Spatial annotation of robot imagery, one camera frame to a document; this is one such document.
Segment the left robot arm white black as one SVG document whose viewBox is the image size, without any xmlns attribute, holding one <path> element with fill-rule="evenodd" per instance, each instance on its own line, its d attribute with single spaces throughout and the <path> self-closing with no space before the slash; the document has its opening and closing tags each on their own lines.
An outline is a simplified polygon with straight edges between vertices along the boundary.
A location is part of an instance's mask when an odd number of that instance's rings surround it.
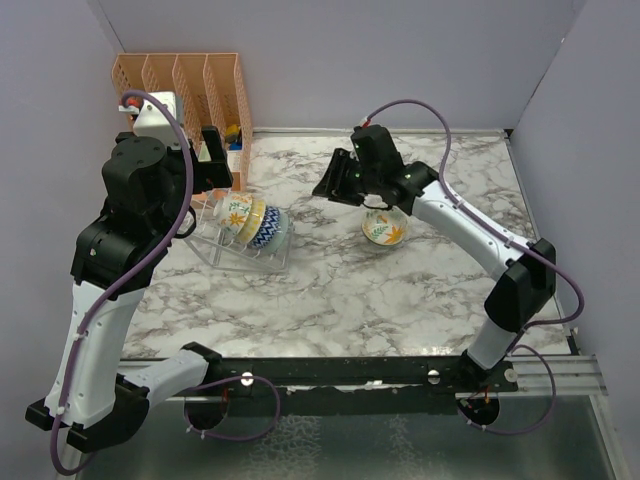
<svg viewBox="0 0 640 480">
<path fill-rule="evenodd" d="M 183 390 L 206 395 L 220 385 L 219 354 L 195 342 L 136 374 L 118 371 L 131 319 L 168 252 L 166 236 L 185 196 L 233 183 L 217 128 L 202 135 L 210 157 L 191 160 L 191 189 L 181 148 L 149 136 L 120 133 L 102 167 L 104 206 L 76 240 L 63 362 L 50 393 L 25 415 L 44 431 L 67 428 L 67 443 L 82 453 L 130 440 L 152 408 Z"/>
</svg>

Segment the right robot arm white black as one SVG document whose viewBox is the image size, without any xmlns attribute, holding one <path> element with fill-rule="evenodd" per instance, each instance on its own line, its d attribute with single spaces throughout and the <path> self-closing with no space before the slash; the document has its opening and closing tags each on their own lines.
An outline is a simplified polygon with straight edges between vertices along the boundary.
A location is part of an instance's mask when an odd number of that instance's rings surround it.
<svg viewBox="0 0 640 480">
<path fill-rule="evenodd" d="M 447 236 L 494 280 L 484 302 L 487 319 L 459 367 L 467 389 L 483 390 L 494 381 L 494 367 L 517 334 L 555 294 L 555 247 L 545 239 L 531 243 L 475 207 L 464 212 L 462 199 L 444 189 L 433 168 L 403 162 L 386 128 L 358 128 L 351 141 L 352 150 L 334 150 L 313 195 L 356 207 L 367 196 L 377 195 Z"/>
</svg>

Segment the white orange leaf bowl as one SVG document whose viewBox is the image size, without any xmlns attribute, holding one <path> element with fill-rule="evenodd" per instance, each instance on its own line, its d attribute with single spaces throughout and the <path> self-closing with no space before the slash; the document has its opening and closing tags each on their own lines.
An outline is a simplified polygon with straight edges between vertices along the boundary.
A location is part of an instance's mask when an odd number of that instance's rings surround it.
<svg viewBox="0 0 640 480">
<path fill-rule="evenodd" d="M 246 192 L 232 192 L 217 201 L 213 220 L 225 233 L 236 235 L 249 216 L 253 196 Z"/>
</svg>

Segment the red and blue patterned bowl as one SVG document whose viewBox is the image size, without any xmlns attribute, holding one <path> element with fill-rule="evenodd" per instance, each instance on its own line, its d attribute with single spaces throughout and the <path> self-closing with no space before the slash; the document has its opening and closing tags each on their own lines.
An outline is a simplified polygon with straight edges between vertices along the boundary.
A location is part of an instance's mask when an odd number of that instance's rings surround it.
<svg viewBox="0 0 640 480">
<path fill-rule="evenodd" d="M 263 221 L 258 232 L 249 242 L 249 246 L 254 249 L 261 250 L 265 248 L 274 238 L 280 226 L 280 209 L 273 206 L 267 206 Z"/>
</svg>

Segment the yellow teal patterned bowl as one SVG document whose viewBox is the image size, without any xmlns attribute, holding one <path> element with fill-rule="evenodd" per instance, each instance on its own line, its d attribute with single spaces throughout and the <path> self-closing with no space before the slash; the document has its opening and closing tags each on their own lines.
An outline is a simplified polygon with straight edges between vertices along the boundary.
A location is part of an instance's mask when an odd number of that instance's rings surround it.
<svg viewBox="0 0 640 480">
<path fill-rule="evenodd" d="M 243 245 L 249 244 L 257 235 L 266 213 L 266 202 L 254 199 L 243 227 L 236 234 L 236 239 Z"/>
</svg>

